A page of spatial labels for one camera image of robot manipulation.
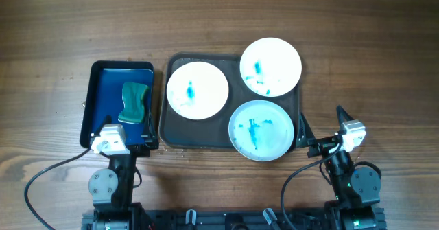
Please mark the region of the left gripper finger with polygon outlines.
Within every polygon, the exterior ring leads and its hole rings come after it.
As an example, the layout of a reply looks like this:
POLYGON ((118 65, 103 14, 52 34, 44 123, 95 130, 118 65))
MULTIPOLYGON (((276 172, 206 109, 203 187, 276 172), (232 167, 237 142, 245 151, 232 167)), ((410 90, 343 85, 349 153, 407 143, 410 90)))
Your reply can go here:
POLYGON ((106 115, 104 120, 102 121, 102 123, 97 128, 97 130, 95 132, 91 133, 91 137, 98 137, 98 136, 100 136, 100 132, 102 131, 102 128, 105 125, 111 124, 111 123, 112 123, 112 117, 110 115, 106 115))
POLYGON ((145 123, 142 132, 144 145, 148 150, 157 150, 159 147, 158 137, 154 128, 154 120, 151 111, 145 116, 145 123))

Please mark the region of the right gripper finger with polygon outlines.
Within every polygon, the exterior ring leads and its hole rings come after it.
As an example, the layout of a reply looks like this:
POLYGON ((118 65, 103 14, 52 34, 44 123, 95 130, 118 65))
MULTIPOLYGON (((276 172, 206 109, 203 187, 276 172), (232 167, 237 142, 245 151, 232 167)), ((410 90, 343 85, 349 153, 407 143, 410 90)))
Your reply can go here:
POLYGON ((298 119, 298 134, 296 139, 297 148, 306 148, 312 145, 316 140, 308 121, 303 113, 300 114, 298 119))
POLYGON ((353 120, 353 118, 343 109, 341 105, 338 105, 336 108, 337 111, 337 120, 340 125, 340 130, 343 129, 342 125, 344 122, 349 122, 353 120))

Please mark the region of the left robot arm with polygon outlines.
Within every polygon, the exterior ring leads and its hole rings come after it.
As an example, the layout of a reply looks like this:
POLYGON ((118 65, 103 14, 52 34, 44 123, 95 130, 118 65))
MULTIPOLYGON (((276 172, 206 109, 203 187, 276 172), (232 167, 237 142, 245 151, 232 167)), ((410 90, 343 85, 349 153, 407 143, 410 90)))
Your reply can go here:
POLYGON ((88 190, 93 197, 94 210, 82 216, 82 229, 156 228, 142 204, 132 202, 133 189, 136 188, 134 175, 140 174, 137 157, 149 157, 151 150, 158 149, 151 113, 145 116, 141 137, 145 143, 127 146, 123 126, 112 123, 110 115, 105 116, 98 129, 91 133, 91 150, 108 157, 109 164, 89 179, 88 190))

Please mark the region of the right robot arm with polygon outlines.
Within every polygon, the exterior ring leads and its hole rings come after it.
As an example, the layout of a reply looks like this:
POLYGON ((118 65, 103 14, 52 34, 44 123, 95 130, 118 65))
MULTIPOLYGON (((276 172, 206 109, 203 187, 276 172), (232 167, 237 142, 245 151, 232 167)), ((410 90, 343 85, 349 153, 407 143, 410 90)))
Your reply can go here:
POLYGON ((299 126, 302 147, 307 156, 321 157, 321 173, 333 188, 335 200, 324 204, 325 229, 386 229, 384 209, 380 203, 381 170, 367 161, 353 162, 350 152, 361 145, 366 127, 353 119, 341 106, 336 108, 340 129, 332 136, 315 138, 306 118, 299 126))

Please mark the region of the white plate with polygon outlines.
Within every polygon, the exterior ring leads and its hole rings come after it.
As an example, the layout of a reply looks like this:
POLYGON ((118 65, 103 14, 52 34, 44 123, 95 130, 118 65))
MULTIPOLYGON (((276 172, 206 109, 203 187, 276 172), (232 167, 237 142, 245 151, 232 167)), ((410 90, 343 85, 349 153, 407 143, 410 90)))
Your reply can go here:
POLYGON ((267 100, 252 100, 231 115, 228 135, 233 147, 253 161, 273 161, 292 146, 295 127, 287 112, 267 100))
POLYGON ((166 97, 171 108, 180 116, 201 120, 218 112, 229 95, 224 73, 207 62, 189 62, 170 76, 166 97))
POLYGON ((294 89, 302 74, 297 50, 279 38, 261 38, 243 52, 239 71, 244 84, 264 97, 279 97, 294 89))

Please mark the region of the green scrubbing sponge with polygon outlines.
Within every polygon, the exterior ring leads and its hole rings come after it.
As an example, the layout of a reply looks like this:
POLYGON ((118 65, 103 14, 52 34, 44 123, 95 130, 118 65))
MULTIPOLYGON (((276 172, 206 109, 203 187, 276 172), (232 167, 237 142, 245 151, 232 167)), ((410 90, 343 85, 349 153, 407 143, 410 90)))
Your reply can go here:
POLYGON ((120 122, 140 124, 145 118, 144 99, 149 87, 137 82, 125 82, 122 87, 123 110, 118 115, 120 122))

